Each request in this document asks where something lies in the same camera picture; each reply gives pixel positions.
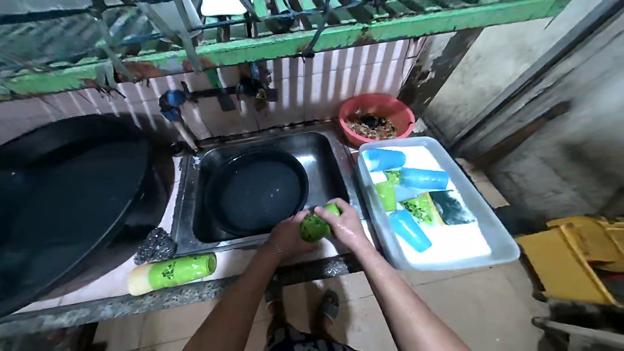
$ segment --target blue plastic cup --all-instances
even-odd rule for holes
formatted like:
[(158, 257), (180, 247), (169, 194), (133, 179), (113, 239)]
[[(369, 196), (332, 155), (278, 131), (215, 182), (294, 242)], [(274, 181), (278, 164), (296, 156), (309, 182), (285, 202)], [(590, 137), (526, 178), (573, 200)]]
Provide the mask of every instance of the blue plastic cup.
[(424, 252), (431, 247), (431, 241), (407, 210), (394, 211), (388, 218), (394, 233), (402, 237), (414, 250)]
[(369, 172), (387, 171), (393, 168), (403, 167), (406, 158), (401, 151), (368, 149), (363, 152), (364, 163)]
[(417, 189), (445, 190), (449, 183), (449, 174), (429, 169), (402, 168), (400, 183)]

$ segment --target water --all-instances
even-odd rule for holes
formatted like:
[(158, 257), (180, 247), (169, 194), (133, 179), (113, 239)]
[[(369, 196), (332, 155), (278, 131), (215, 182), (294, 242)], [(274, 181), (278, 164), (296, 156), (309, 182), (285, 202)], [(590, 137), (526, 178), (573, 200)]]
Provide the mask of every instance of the water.
[(288, 165), (258, 161), (224, 184), (220, 205), (227, 221), (243, 230), (273, 227), (296, 210), (301, 183)]

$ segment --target terrazzo counter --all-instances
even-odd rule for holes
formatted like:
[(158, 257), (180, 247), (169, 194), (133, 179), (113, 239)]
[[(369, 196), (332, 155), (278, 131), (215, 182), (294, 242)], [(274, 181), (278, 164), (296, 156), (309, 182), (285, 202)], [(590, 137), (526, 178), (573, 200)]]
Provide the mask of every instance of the terrazzo counter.
[[(160, 226), (171, 230), (173, 210), (180, 183), (180, 159), (175, 158), (173, 190)], [(369, 239), (377, 248), (373, 226), (363, 220)], [(55, 299), (34, 302), (0, 319), (0, 337), (59, 329), (130, 314), (194, 304), (219, 297), (236, 281), (249, 264), (256, 250), (228, 250), (217, 252), (216, 271), (203, 279), (178, 287), (156, 290), (141, 296), (128, 293), (126, 278), (136, 267), (129, 259), (118, 268), (85, 287)], [(326, 279), (361, 271), (354, 256), (340, 242), (322, 239), (319, 248), (283, 262), (275, 274), (282, 285)]]

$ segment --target pink bowl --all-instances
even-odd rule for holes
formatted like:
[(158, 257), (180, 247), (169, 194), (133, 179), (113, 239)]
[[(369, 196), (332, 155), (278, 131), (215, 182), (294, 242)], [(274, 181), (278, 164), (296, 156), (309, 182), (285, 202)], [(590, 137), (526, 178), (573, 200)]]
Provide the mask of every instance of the pink bowl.
[(414, 114), (401, 101), (385, 94), (364, 94), (351, 97), (340, 105), (338, 120), (343, 128), (344, 135), (353, 145), (360, 147), (367, 142), (376, 141), (357, 135), (345, 120), (358, 109), (364, 113), (370, 113), (378, 117), (385, 117), (392, 121), (397, 129), (397, 138), (405, 138), (414, 129)]

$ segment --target stainless steel sink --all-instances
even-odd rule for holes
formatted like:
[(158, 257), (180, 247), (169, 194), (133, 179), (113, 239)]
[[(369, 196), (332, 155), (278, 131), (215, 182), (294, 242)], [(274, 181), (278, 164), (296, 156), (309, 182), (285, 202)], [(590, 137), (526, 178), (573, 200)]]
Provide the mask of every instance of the stainless steel sink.
[(238, 237), (221, 230), (203, 205), (203, 197), (210, 196), (205, 193), (206, 182), (233, 157), (258, 149), (288, 152), (303, 165), (310, 183), (305, 209), (342, 197), (358, 210), (360, 218), (366, 218), (355, 183), (355, 163), (335, 123), (270, 129), (214, 142), (202, 146), (199, 156), (183, 158), (171, 233), (178, 243), (177, 255), (252, 248), (266, 240), (268, 233)]

